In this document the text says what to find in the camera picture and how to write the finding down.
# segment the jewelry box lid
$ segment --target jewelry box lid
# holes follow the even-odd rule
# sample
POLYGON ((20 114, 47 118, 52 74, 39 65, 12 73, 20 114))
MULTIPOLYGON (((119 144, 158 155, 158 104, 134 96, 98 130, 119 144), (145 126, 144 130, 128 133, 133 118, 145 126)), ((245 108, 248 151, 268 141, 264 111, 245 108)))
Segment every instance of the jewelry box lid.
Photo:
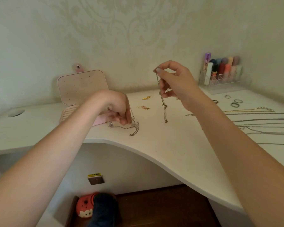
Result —
POLYGON ((100 70, 79 72, 58 78, 62 103, 67 106, 80 104, 99 90, 108 90, 104 73, 100 70))

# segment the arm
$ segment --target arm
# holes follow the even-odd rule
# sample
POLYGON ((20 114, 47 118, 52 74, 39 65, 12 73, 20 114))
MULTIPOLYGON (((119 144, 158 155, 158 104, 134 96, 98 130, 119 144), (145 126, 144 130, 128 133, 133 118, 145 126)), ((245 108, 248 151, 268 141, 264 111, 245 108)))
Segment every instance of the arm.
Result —
POLYGON ((108 108, 112 120, 131 122, 124 94, 99 91, 0 178, 0 226, 37 224, 96 117, 108 108))
POLYGON ((161 77, 161 95, 177 96, 198 119, 254 224, 284 226, 284 166, 233 124, 198 88, 186 67, 167 61, 154 72, 161 77), (176 72, 168 73, 166 68, 176 72))

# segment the dark blue fabric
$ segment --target dark blue fabric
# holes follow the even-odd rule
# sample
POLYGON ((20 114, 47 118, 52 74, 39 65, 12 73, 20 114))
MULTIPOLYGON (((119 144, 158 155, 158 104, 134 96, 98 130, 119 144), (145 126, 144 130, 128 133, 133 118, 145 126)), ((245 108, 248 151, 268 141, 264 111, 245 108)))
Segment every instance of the dark blue fabric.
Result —
POLYGON ((117 201, 112 195, 99 193, 94 197, 91 222, 87 227, 114 227, 117 201))

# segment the hand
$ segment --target hand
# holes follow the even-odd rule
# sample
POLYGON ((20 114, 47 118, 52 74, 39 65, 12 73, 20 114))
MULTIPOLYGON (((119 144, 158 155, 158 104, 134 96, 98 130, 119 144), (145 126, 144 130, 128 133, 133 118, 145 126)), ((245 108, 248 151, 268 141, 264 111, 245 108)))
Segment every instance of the hand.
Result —
POLYGON ((153 72, 160 77, 159 88, 160 95, 163 98, 175 96, 178 97, 183 106, 192 111, 191 98, 202 91, 197 86, 197 83, 191 75, 188 68, 175 61, 167 61, 160 64, 153 72), (175 73, 169 73, 164 69, 170 68, 175 73))
POLYGON ((122 125, 131 123, 129 101, 125 94, 111 90, 99 91, 97 94, 106 101, 103 112, 110 121, 120 122, 122 125))

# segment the damask wallpaper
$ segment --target damask wallpaper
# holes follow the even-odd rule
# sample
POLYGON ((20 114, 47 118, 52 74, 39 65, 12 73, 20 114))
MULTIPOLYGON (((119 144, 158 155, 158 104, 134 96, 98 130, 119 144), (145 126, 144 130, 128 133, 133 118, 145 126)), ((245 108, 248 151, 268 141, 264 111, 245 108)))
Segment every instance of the damask wallpaper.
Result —
POLYGON ((0 0, 0 112, 59 102, 74 63, 135 92, 167 60, 198 79, 206 52, 241 55, 253 87, 284 100, 284 0, 0 0))

